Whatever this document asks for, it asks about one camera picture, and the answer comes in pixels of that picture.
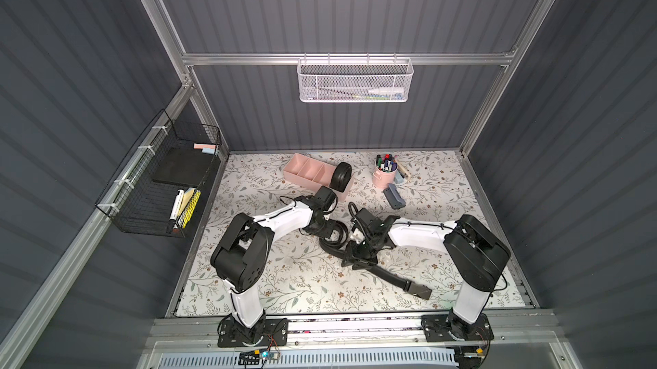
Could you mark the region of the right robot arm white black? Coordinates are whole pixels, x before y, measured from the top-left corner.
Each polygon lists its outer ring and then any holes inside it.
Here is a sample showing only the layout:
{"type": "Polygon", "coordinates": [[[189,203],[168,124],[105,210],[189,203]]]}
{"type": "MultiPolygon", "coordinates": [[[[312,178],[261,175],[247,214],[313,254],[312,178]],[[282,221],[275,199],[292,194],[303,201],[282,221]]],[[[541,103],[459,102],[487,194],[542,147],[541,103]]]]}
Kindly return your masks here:
{"type": "Polygon", "coordinates": [[[486,225],[465,214],[447,223],[408,220],[390,215],[380,220],[355,203],[348,204],[352,232],[343,258],[344,266],[364,269],[406,293],[430,298],[430,289],[401,278],[379,266],[383,249],[415,247],[446,253],[456,266],[463,283],[450,315],[454,326],[475,326],[489,297],[497,290],[511,251],[486,225]]]}

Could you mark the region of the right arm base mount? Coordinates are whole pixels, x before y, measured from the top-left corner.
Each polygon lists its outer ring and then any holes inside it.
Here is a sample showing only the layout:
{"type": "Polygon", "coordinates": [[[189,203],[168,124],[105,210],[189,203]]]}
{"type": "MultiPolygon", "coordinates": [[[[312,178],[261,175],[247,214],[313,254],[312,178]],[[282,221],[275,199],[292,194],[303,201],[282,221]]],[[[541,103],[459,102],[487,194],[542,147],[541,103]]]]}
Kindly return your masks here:
{"type": "Polygon", "coordinates": [[[420,324],[427,342],[466,342],[494,340],[494,333],[486,314],[481,314],[474,323],[468,323],[455,313],[425,314],[420,324]]]}

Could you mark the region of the pink compartment storage box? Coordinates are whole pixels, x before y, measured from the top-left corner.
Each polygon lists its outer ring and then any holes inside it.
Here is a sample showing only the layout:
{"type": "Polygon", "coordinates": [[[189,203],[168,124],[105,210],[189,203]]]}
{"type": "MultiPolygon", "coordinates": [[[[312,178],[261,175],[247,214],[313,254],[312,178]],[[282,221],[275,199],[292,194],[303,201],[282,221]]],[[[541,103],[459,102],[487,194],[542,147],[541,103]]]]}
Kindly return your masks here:
{"type": "Polygon", "coordinates": [[[350,178],[344,190],[334,189],[330,184],[336,169],[337,165],[306,155],[294,154],[282,171],[284,179],[291,184],[307,189],[312,193],[316,193],[321,186],[325,186],[333,189],[339,201],[345,201],[351,192],[354,177],[350,178]]]}

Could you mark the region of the black belt with end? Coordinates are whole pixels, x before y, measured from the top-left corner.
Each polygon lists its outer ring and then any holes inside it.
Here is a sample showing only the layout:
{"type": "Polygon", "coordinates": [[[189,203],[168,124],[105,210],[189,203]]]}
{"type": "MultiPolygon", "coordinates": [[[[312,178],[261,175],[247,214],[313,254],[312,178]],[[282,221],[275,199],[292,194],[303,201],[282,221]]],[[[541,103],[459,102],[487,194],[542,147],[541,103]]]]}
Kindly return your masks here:
{"type": "Polygon", "coordinates": [[[342,263],[342,267],[350,267],[355,271],[367,271],[381,280],[402,289],[405,293],[423,300],[429,300],[432,294],[431,288],[402,278],[389,272],[378,265],[378,258],[374,254],[371,258],[361,260],[352,255],[354,241],[348,239],[347,226],[342,221],[329,220],[330,232],[319,237],[318,242],[322,250],[331,254],[342,263]]]}

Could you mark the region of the long black belt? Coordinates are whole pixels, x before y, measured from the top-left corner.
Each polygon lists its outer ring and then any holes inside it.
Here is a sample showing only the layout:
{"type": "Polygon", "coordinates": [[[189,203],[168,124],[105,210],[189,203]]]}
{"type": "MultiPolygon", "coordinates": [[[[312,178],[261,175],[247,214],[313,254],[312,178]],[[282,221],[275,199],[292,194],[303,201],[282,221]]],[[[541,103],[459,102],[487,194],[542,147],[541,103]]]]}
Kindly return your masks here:
{"type": "Polygon", "coordinates": [[[330,188],[344,192],[352,179],[352,166],[347,162],[340,162],[333,172],[330,188]]]}

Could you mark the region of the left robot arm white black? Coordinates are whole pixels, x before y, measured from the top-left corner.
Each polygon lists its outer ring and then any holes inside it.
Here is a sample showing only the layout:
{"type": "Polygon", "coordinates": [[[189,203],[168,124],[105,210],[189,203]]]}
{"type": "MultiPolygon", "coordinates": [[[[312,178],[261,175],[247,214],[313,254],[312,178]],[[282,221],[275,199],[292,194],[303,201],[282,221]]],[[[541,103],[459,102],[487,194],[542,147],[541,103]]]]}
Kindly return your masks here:
{"type": "Polygon", "coordinates": [[[330,237],[333,224],[329,216],[337,202],[335,192],[322,186],[315,194],[292,198],[273,212],[234,216],[212,253],[210,264],[229,292],[231,316],[241,328],[252,330],[265,320],[258,280],[274,243],[296,230],[330,237]]]}

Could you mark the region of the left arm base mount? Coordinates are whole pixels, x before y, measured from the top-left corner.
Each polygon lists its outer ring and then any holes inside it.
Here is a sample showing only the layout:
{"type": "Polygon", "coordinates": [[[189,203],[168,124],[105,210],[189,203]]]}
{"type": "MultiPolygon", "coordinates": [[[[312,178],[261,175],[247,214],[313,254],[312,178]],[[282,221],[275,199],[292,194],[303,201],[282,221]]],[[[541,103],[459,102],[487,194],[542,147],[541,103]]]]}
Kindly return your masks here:
{"type": "Polygon", "coordinates": [[[272,347],[287,344],[289,320],[261,318],[255,326],[247,328],[228,315],[217,327],[218,348],[272,347]]]}

